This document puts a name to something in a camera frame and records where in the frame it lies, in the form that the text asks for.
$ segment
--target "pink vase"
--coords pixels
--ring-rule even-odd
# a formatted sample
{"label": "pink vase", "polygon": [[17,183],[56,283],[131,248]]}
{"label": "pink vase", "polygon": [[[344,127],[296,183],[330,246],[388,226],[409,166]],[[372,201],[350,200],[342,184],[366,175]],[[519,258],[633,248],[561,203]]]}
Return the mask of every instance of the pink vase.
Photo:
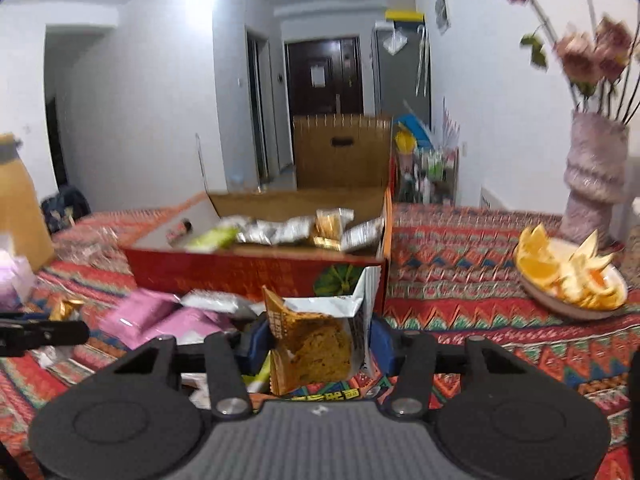
{"label": "pink vase", "polygon": [[613,205],[622,202],[628,126],[595,113],[574,113],[564,182],[571,192],[560,225],[562,238],[581,244],[598,230],[598,246],[609,243]]}

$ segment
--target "orange jug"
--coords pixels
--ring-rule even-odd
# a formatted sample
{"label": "orange jug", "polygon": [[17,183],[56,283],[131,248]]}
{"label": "orange jug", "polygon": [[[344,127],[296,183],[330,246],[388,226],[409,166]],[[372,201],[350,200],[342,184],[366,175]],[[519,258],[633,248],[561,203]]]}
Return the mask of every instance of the orange jug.
{"label": "orange jug", "polygon": [[12,134],[0,134],[0,234],[12,236],[15,254],[36,271],[53,258],[53,243],[18,146]]}

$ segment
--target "red cardboard box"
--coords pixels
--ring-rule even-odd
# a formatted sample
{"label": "red cardboard box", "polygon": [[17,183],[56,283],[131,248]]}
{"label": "red cardboard box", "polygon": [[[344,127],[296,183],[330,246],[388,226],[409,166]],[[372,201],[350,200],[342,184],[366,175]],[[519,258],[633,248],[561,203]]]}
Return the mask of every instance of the red cardboard box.
{"label": "red cardboard box", "polygon": [[[385,232],[377,248],[343,254],[310,246],[265,247],[235,244],[211,254],[172,248],[166,233],[181,219],[189,219],[193,236],[206,232],[218,218],[244,215],[282,222],[296,216],[314,216],[317,209],[336,207],[355,211],[350,226],[383,216]],[[195,196],[177,207],[169,218],[137,237],[122,240],[136,283],[140,287],[186,294],[195,288],[241,294],[262,300],[265,285],[286,298],[351,294],[364,267],[380,266],[382,275],[376,311],[382,312],[391,251],[392,211],[388,189],[305,189],[255,194]]]}

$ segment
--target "bowl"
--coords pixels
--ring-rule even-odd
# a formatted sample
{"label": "bowl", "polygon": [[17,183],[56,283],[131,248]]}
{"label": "bowl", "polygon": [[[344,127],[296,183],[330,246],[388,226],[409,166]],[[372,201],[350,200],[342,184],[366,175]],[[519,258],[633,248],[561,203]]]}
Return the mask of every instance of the bowl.
{"label": "bowl", "polygon": [[[548,245],[549,252],[551,252],[551,254],[559,262],[568,261],[569,257],[574,254],[577,248],[578,245],[572,244],[565,240],[561,240],[560,238],[551,238]],[[516,246],[513,253],[516,268],[518,268],[516,257],[517,253],[518,247]],[[522,272],[520,272],[520,269],[518,269],[518,273],[520,275],[520,283],[522,284],[522,288],[524,288],[527,294],[529,294],[534,300],[537,300],[543,306],[548,308],[550,311],[555,314],[559,314],[560,316],[570,317],[572,319],[578,319],[582,321],[592,321],[615,316],[616,313],[622,308],[622,306],[616,308],[615,310],[593,310],[588,308],[581,308],[572,303],[567,303],[563,300],[560,300],[553,294],[540,288],[531,280],[529,280]],[[626,303],[626,299],[628,298],[628,288],[626,286],[625,279],[622,277],[622,274],[620,274],[620,272],[618,272],[616,267],[614,267],[613,265],[608,265],[602,271],[602,275],[605,282],[608,285],[615,287],[618,294],[621,295],[624,300],[624,306],[624,303]]]}

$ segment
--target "red tablecloth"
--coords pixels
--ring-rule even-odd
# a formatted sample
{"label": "red tablecloth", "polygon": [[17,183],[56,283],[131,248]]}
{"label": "red tablecloth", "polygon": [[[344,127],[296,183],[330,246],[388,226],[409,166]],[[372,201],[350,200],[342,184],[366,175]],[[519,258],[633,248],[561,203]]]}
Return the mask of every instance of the red tablecloth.
{"label": "red tablecloth", "polygon": [[[97,330],[104,313],[135,286],[124,257],[107,248],[91,264],[73,263],[71,258],[82,248],[104,242],[103,228],[130,233],[162,214],[97,214],[56,237],[61,259],[39,273],[29,308],[48,310],[62,297],[82,296],[83,318],[93,337],[76,350],[72,361],[52,373],[41,370],[30,356],[0,361],[0,438],[32,478],[38,471],[25,436],[36,410],[66,384],[82,380],[124,352],[123,345]],[[427,328],[440,342],[485,335],[577,389],[604,410],[611,426],[610,451],[597,479],[630,480],[626,372],[632,351],[640,345],[638,268],[627,271],[631,290],[622,315],[589,324],[565,322],[524,294],[511,259],[526,225],[544,222],[553,232],[558,217],[397,205],[394,221],[385,317],[396,326]],[[386,378],[376,381],[390,384]],[[363,385],[350,381],[343,387],[353,392],[359,386]],[[433,403],[446,402],[458,389],[457,376],[436,377]],[[319,391],[305,390],[304,394]]]}

